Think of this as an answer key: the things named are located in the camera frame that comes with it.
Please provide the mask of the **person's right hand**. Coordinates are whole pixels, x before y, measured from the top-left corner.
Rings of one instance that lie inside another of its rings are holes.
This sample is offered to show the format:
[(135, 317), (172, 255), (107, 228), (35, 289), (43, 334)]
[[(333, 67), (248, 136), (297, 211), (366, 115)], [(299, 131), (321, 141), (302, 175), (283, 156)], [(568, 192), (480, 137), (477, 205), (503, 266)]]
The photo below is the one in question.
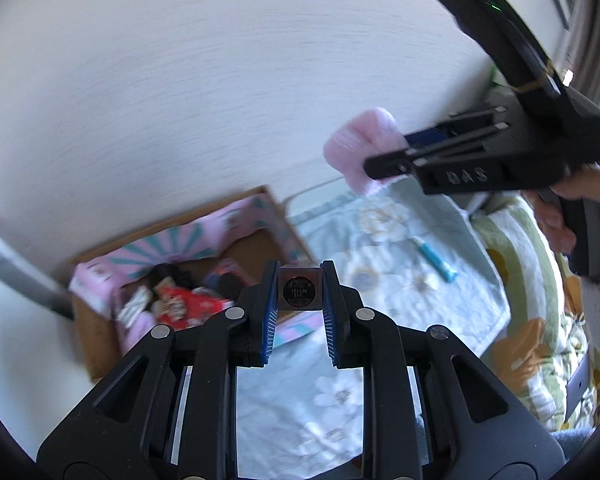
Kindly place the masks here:
[[(594, 200), (600, 204), (600, 165), (583, 166), (553, 186), (553, 192), (566, 200)], [(570, 254), (576, 247), (577, 235), (565, 224), (562, 211), (547, 203), (536, 191), (522, 192), (530, 204), (536, 223), (553, 252)]]

